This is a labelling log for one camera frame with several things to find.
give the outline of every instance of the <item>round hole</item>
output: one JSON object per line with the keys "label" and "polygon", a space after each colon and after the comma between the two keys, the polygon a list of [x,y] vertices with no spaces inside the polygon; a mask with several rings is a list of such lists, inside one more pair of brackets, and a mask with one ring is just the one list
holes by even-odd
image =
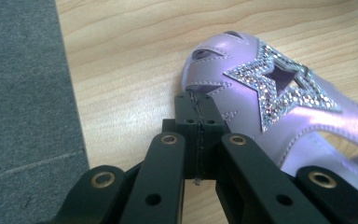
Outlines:
{"label": "round hole", "polygon": [[285,205],[285,206],[290,206],[293,204],[293,200],[289,196],[284,195],[284,194],[277,195],[277,201],[278,201],[278,203]]}
{"label": "round hole", "polygon": [[238,135],[233,135],[231,137],[229,137],[229,141],[234,144],[234,145],[245,145],[246,144],[246,139],[242,136],[238,136]]}
{"label": "round hole", "polygon": [[178,141],[178,138],[175,135],[164,135],[161,137],[161,142],[167,145],[175,144]]}
{"label": "round hole", "polygon": [[115,175],[111,172],[100,172],[92,177],[91,185],[96,189],[103,189],[115,182]]}
{"label": "round hole", "polygon": [[319,185],[325,189],[333,189],[337,186],[336,180],[334,180],[330,175],[321,172],[312,171],[308,175],[308,178],[314,184]]}
{"label": "round hole", "polygon": [[146,197],[145,202],[150,206],[158,205],[159,203],[161,203],[161,196],[159,196],[158,194],[149,194]]}

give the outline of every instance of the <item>wood grain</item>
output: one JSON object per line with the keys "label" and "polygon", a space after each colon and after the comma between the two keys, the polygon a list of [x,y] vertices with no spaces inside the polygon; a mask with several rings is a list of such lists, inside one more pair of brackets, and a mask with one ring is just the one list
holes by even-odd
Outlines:
{"label": "wood grain", "polygon": [[[199,42],[257,35],[358,102],[358,1],[57,0],[90,167],[141,161],[173,118]],[[342,139],[330,138],[337,146]],[[186,184],[184,223],[226,223],[213,182]]]}

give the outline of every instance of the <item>star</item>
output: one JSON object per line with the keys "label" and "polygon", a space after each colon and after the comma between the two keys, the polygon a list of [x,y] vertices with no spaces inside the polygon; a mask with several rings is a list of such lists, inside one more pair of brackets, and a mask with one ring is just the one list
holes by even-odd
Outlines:
{"label": "star", "polygon": [[261,131],[265,132],[296,106],[328,111],[340,107],[313,80],[314,72],[259,41],[257,58],[224,72],[257,91]]}

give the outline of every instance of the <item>metallic lavender shoe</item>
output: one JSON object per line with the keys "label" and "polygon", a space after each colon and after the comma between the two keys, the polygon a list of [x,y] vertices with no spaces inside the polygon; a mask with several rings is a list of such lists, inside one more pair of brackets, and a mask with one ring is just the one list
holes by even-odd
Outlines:
{"label": "metallic lavender shoe", "polygon": [[229,129],[253,137],[286,173],[317,165],[358,189],[358,158],[317,133],[358,145],[358,104],[260,39],[226,32],[201,43],[186,61],[182,88],[212,96]]}

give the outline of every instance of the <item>gray floor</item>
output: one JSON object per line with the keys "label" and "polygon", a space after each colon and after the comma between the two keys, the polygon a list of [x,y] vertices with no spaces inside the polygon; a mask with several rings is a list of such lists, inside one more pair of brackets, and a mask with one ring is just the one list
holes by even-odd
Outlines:
{"label": "gray floor", "polygon": [[88,170],[53,0],[0,0],[0,223],[51,219]]}

